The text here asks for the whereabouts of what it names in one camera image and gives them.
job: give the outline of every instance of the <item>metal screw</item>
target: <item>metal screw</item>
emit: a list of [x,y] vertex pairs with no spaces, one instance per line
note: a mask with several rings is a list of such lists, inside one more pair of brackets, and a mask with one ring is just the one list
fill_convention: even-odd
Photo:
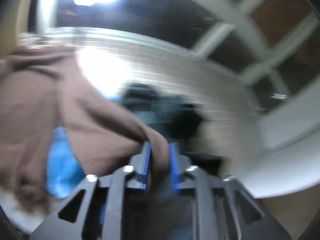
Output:
[[133,170],[134,170],[134,167],[131,166],[131,165],[126,165],[126,166],[123,167],[123,171],[127,172],[127,173],[133,172]]
[[235,176],[233,176],[233,175],[226,175],[226,176],[224,176],[224,178],[223,178],[223,181],[232,181],[233,179],[235,178]]
[[89,182],[96,182],[98,180],[98,176],[93,174],[88,174],[87,176],[85,176],[85,178]]
[[186,169],[186,171],[196,171],[199,167],[196,165],[191,165],[189,168]]

